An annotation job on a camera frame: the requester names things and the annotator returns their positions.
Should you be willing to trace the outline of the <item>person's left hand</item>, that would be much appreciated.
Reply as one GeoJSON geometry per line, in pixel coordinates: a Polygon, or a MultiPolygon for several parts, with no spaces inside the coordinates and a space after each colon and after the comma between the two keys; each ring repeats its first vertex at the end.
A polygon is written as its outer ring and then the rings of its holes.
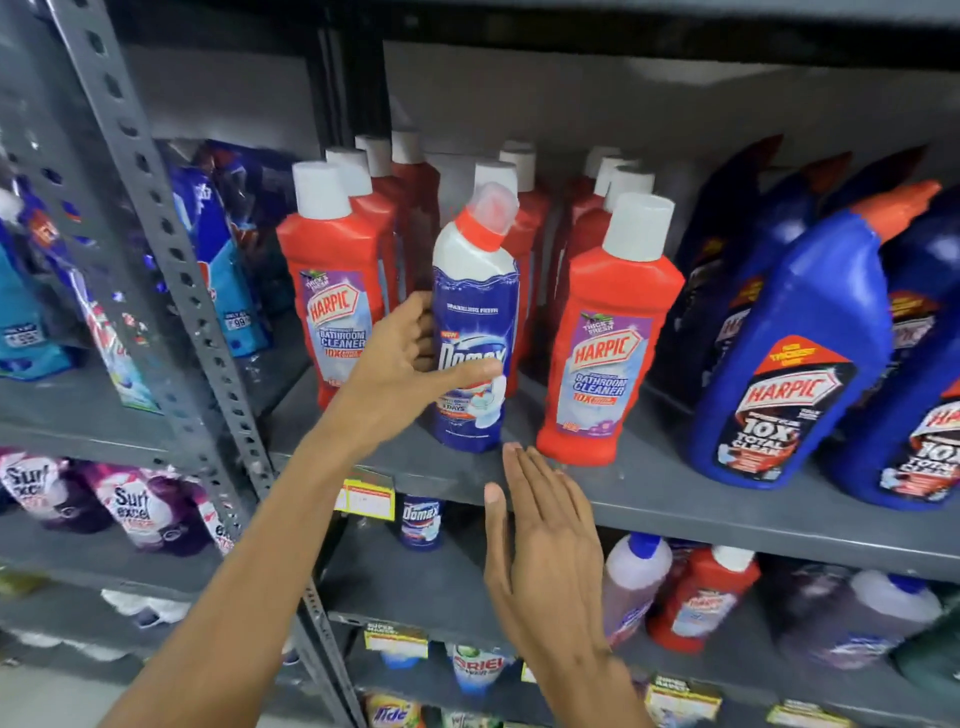
{"type": "Polygon", "coordinates": [[[350,462],[410,426],[440,396],[427,395],[427,374],[443,370],[434,342],[432,296],[414,292],[373,327],[346,383],[317,424],[350,462]]]}

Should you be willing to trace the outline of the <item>person's right hand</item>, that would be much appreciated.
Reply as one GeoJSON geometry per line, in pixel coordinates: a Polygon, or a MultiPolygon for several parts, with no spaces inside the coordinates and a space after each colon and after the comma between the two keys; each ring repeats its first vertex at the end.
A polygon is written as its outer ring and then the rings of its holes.
{"type": "Polygon", "coordinates": [[[501,488],[508,508],[510,575],[486,576],[484,569],[484,578],[503,633],[532,671],[529,659],[611,650],[602,621],[602,547],[600,559],[575,559],[570,553],[574,512],[569,487],[579,485],[542,455],[558,480],[564,530],[553,535],[528,525],[525,449],[519,443],[506,443],[501,450],[507,484],[501,488]]]}

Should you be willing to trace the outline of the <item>blue white toilet cleaner bottle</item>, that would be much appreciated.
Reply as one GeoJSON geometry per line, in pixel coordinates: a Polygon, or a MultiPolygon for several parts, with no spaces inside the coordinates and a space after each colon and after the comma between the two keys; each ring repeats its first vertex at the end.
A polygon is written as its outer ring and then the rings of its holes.
{"type": "Polygon", "coordinates": [[[497,361],[501,368],[495,377],[458,385],[437,399],[433,435],[458,452],[481,454],[500,442],[520,301],[519,265],[504,243],[519,209],[515,191],[481,183],[434,245],[438,369],[474,360],[497,361]]]}

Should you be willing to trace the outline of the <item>person's left forearm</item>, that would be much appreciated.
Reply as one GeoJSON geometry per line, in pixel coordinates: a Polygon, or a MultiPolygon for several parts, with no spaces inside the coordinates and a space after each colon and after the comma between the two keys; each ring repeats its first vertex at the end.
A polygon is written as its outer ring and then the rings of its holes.
{"type": "Polygon", "coordinates": [[[258,728],[283,646],[373,424],[325,413],[184,620],[97,728],[258,728]]]}

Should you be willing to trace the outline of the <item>small blue cleaner bottle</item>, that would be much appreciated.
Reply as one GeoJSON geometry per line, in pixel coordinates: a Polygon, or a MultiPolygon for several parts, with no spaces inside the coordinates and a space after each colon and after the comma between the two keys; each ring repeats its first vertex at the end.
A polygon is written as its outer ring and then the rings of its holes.
{"type": "Polygon", "coordinates": [[[444,505],[440,499],[403,494],[399,536],[407,549],[417,552],[438,549],[444,505]]]}

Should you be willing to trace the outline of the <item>yellow shelf price tag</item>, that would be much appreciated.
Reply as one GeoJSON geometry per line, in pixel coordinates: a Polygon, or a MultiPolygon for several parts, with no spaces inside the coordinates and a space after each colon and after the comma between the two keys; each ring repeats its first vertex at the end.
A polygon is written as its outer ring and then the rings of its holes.
{"type": "Polygon", "coordinates": [[[363,639],[367,651],[387,655],[387,662],[408,663],[429,657],[430,639],[416,627],[370,621],[363,628],[363,639]]]}
{"type": "Polygon", "coordinates": [[[392,523],[397,516],[395,480],[387,474],[366,467],[353,467],[342,481],[334,510],[392,523]]]}
{"type": "Polygon", "coordinates": [[[647,682],[643,702],[656,728],[712,728],[724,696],[713,686],[656,674],[647,682]]]}
{"type": "Polygon", "coordinates": [[[777,728],[857,728],[857,724],[846,716],[815,703],[793,699],[776,703],[766,713],[765,722],[777,728]]]}

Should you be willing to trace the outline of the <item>red bottle white cap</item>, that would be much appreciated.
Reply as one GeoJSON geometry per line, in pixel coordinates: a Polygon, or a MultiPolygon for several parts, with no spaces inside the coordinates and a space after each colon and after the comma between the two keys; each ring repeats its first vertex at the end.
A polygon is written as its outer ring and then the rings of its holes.
{"type": "Polygon", "coordinates": [[[693,550],[646,633],[658,646],[701,652],[714,631],[759,580],[757,552],[714,544],[693,550]]]}

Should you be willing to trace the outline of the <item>row of red cleaner bottles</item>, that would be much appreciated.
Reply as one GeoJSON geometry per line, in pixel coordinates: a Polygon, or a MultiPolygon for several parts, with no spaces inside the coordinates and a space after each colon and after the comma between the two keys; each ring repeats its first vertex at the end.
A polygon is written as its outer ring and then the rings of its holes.
{"type": "MultiPolygon", "coordinates": [[[[474,189],[497,182],[516,193],[519,210],[507,234],[525,217],[520,168],[509,159],[478,162],[474,189]]],[[[296,211],[278,227],[284,256],[299,286],[299,311],[326,392],[347,382],[373,329],[378,283],[378,235],[368,214],[354,208],[349,184],[366,183],[367,168],[347,160],[293,166],[296,211]]],[[[653,348],[684,278],[664,256],[674,203],[626,187],[613,199],[599,247],[569,264],[569,297],[553,348],[544,424],[537,446],[573,466],[611,464],[627,413],[653,361],[653,348]]],[[[519,302],[507,384],[521,338],[525,274],[519,262],[519,302]]]]}

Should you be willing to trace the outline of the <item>yellow orange detergent packet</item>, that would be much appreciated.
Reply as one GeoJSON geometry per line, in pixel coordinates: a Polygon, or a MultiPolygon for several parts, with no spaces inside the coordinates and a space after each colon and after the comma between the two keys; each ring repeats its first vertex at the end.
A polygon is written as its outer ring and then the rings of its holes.
{"type": "Polygon", "coordinates": [[[368,728],[426,728],[419,702],[386,693],[368,693],[364,707],[368,728]]]}

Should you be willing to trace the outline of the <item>light blue detergent pouch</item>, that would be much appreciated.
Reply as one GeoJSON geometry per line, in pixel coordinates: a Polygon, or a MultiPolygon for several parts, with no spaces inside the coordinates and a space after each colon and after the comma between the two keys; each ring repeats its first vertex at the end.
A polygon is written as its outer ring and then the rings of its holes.
{"type": "Polygon", "coordinates": [[[186,229],[201,279],[234,358],[272,346],[270,324],[248,281],[229,216],[210,175],[177,156],[166,159],[174,207],[186,229]]]}

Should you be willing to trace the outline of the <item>purple white detergent pouch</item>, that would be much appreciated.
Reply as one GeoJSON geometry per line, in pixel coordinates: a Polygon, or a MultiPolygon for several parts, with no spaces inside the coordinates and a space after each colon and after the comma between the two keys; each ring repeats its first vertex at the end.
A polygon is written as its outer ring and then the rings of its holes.
{"type": "Polygon", "coordinates": [[[78,469],[138,551],[191,557],[210,544],[195,503],[169,473],[94,462],[78,469]]]}
{"type": "Polygon", "coordinates": [[[90,535],[114,522],[68,458],[0,446],[0,489],[43,528],[90,535]]]}
{"type": "Polygon", "coordinates": [[[234,538],[224,525],[214,502],[207,493],[201,481],[194,477],[186,477],[185,488],[195,504],[198,515],[201,517],[211,541],[215,544],[222,557],[227,557],[234,549],[234,538]]]}

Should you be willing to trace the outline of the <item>dark blue detergent pouch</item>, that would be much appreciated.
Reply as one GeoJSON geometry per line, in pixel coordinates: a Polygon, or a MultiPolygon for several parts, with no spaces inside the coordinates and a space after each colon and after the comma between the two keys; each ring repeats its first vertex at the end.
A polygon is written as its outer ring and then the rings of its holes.
{"type": "Polygon", "coordinates": [[[270,318],[294,306],[277,226],[296,206],[292,167],[297,160],[286,151],[211,138],[202,141],[196,155],[217,188],[246,278],[270,318]]]}

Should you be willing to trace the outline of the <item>row of blue angled-neck bottles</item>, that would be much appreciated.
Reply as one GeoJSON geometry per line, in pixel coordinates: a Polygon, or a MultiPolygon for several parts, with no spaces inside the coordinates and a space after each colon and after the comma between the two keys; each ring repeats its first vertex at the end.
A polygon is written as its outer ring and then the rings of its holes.
{"type": "Polygon", "coordinates": [[[882,249],[942,191],[910,180],[927,151],[850,177],[847,152],[774,183],[756,172],[740,207],[714,201],[659,374],[690,410],[681,455],[694,472],[785,486],[881,376],[894,351],[882,249]]]}

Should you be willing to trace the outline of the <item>white plastic packet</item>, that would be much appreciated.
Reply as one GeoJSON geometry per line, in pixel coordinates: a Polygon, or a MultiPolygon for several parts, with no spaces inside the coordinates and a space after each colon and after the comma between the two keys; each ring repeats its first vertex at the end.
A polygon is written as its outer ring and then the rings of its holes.
{"type": "Polygon", "coordinates": [[[192,606],[190,602],[107,588],[100,590],[100,597],[117,614],[133,622],[141,630],[161,625],[176,625],[186,617],[192,606]]]}

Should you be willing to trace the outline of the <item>dark green bottle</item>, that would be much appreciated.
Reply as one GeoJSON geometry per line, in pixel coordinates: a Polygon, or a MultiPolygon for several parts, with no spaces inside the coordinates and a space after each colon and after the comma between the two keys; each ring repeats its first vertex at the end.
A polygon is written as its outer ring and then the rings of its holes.
{"type": "Polygon", "coordinates": [[[960,598],[928,629],[894,650],[892,662],[918,690],[960,705],[960,598]]]}

